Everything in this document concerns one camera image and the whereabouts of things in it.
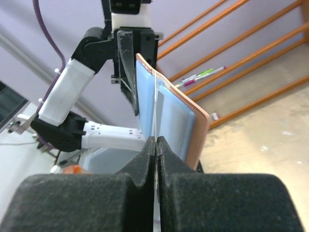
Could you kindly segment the thin card seen edge-on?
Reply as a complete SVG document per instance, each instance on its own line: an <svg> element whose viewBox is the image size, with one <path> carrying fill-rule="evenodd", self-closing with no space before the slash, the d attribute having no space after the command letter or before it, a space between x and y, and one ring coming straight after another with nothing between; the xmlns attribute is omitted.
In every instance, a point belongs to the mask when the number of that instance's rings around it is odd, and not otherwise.
<svg viewBox="0 0 309 232"><path fill-rule="evenodd" d="M152 72L154 76L154 137L155 142L157 141L157 119L156 119L156 105L157 105L157 80L156 80L156 71ZM159 203L159 186L158 186L158 155L155 151L155 173L154 173L154 232L161 231L161 223L160 223L160 203Z"/></svg>

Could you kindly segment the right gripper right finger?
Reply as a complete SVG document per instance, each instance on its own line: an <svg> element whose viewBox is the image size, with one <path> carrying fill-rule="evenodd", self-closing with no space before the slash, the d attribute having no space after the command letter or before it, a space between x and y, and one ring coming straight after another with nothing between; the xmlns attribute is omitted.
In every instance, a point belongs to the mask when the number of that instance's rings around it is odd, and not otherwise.
<svg viewBox="0 0 309 232"><path fill-rule="evenodd" d="M203 174L158 137L161 230L164 232L302 232L283 182L272 174Z"/></svg>

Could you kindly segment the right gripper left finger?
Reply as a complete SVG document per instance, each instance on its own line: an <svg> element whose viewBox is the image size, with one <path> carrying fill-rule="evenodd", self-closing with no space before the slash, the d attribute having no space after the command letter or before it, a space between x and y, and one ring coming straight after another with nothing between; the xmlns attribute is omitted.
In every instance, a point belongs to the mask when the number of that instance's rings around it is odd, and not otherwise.
<svg viewBox="0 0 309 232"><path fill-rule="evenodd" d="M151 232L155 138L115 174L37 174L17 188L3 232Z"/></svg>

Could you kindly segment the pink leather card holder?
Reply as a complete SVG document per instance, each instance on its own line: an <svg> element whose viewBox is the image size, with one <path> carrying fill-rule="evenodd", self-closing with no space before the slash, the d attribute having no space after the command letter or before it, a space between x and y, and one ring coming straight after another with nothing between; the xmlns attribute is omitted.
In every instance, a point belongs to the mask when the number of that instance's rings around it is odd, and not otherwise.
<svg viewBox="0 0 309 232"><path fill-rule="evenodd" d="M139 124L144 137L154 136L154 95L157 80L157 137L163 136L171 150L195 170L209 129L209 115L173 85L163 74L136 55Z"/></svg>

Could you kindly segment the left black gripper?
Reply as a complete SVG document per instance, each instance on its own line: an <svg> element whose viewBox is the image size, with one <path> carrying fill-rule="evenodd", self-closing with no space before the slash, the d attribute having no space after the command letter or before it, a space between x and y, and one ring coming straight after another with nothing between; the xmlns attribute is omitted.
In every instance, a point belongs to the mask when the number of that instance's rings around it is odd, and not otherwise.
<svg viewBox="0 0 309 232"><path fill-rule="evenodd" d="M135 116L139 115L139 104L133 41L135 40L135 54L140 53L156 70L158 40L163 39L163 33L152 30L150 4L150 0L101 1L105 23L102 38L117 39Z"/></svg>

